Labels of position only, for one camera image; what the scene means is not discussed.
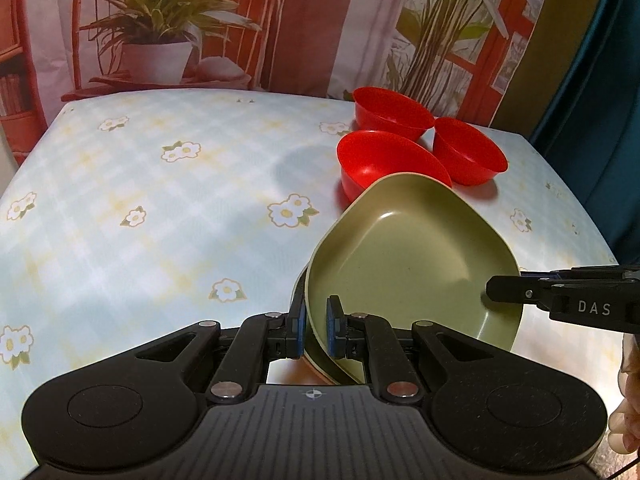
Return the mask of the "right hand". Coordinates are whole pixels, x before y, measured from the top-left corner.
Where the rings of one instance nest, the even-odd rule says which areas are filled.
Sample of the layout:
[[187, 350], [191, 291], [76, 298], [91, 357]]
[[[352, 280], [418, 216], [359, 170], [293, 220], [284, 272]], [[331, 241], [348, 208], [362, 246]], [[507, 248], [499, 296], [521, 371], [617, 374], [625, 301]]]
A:
[[608, 445], [618, 454], [639, 449], [639, 335], [623, 336], [623, 357], [617, 376], [623, 401], [608, 418]]

